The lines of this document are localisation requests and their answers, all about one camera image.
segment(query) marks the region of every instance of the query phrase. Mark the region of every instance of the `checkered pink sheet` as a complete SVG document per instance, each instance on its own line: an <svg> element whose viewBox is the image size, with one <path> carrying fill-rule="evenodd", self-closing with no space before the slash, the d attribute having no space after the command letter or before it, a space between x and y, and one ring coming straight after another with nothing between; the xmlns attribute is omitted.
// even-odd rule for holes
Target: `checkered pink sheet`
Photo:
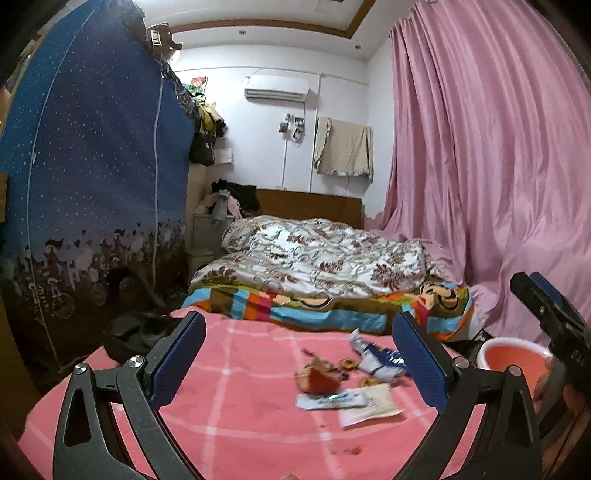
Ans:
<svg viewBox="0 0 591 480"><path fill-rule="evenodd" d="M178 316L190 309L177 311ZM335 411L295 408L294 372L309 361L302 347L332 361L354 356L346 333L300 333L264 322L230 320L203 312L207 338L174 401L160 410L186 455L207 480L389 480L429 429L436 411L403 379L392 396L404 413L343 430ZM391 340L378 339L383 345ZM88 363L95 369L114 362L101 348ZM346 386L356 386L354 372ZM19 441L46 479L51 479L53 439L67 379L30 413ZM125 414L115 415L135 467L153 476ZM474 437L473 415L444 476L456 472Z"/></svg>

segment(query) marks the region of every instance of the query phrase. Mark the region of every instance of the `clothes pile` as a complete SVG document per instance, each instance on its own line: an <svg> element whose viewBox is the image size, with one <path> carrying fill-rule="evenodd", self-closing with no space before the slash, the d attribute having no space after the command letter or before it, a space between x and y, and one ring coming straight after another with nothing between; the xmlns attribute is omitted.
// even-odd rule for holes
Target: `clothes pile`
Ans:
<svg viewBox="0 0 591 480"><path fill-rule="evenodd" d="M261 204L256 198L256 186L241 185L224 179L214 181L212 192L199 202L197 213L209 213L222 221L226 215L236 220L259 214Z"/></svg>

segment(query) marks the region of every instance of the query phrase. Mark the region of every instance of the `blue gripper pad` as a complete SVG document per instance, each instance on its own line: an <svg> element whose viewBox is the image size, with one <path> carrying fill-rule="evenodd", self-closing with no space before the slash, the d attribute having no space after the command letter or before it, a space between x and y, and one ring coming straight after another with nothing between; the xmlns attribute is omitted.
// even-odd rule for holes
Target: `blue gripper pad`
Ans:
<svg viewBox="0 0 591 480"><path fill-rule="evenodd" d="M441 414L449 400L446 375L425 345L427 340L422 339L417 333L416 329L419 328L422 327L416 324L412 315L399 313L392 324L392 339L396 343L423 401L427 405L435 407Z"/></svg>
<svg viewBox="0 0 591 480"><path fill-rule="evenodd" d="M144 385L154 410L172 402L205 341L205 334L205 318L200 313L191 312L148 354Z"/></svg>
<svg viewBox="0 0 591 480"><path fill-rule="evenodd" d="M546 295L548 295L552 301L559 307L564 307L564 297L562 294L554 288L554 286L544 278L540 272L533 272L530 275L533 282L541 288Z"/></svg>

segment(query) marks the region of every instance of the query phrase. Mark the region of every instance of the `hand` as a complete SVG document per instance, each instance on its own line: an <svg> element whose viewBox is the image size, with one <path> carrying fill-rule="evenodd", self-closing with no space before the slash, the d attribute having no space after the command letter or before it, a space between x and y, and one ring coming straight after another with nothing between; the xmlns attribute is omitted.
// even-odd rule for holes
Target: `hand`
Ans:
<svg viewBox="0 0 591 480"><path fill-rule="evenodd" d="M546 391L548 377L550 376L550 369L552 369L552 357L548 357L546 359L545 364L546 368L548 369L548 373L540 377L540 379L536 383L534 389L534 396L532 398L534 400L534 407L536 413L538 413L540 410L541 400ZM566 385L564 387L562 396L564 398L564 403L566 403L567 408L571 410L575 416L578 415L585 408L586 402L584 395L580 391L576 390L572 385Z"/></svg>

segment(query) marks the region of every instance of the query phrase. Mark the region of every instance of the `bed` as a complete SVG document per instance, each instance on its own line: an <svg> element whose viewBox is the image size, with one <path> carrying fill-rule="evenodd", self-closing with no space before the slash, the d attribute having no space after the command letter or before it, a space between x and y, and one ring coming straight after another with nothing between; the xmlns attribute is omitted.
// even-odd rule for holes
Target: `bed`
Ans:
<svg viewBox="0 0 591 480"><path fill-rule="evenodd" d="M464 339L472 318L468 290L441 278L418 240L391 241L323 218L261 215L228 227L222 248L227 254L193 277L184 306L376 335L408 311L440 340Z"/></svg>
<svg viewBox="0 0 591 480"><path fill-rule="evenodd" d="M363 204L359 198L265 189L257 189L256 198L263 215L292 220L326 218L353 228L363 228Z"/></svg>
<svg viewBox="0 0 591 480"><path fill-rule="evenodd" d="M173 313L184 316L188 309ZM207 338L173 402L160 410L186 455L207 480L391 479L417 447L436 411L414 383L391 389L404 412L342 429L334 411L311 413L294 406L294 372L307 363L306 348L338 362L351 356L348 335L293 332L264 322L241 322L203 312ZM392 340L381 343L391 346ZM94 369L115 365L101 348L88 358ZM353 373L345 386L356 386ZM33 465L51 479L53 439L67 379L30 413L19 444ZM482 410L476 410L445 474L456 472L469 450ZM151 475L125 413L115 416L135 467Z"/></svg>

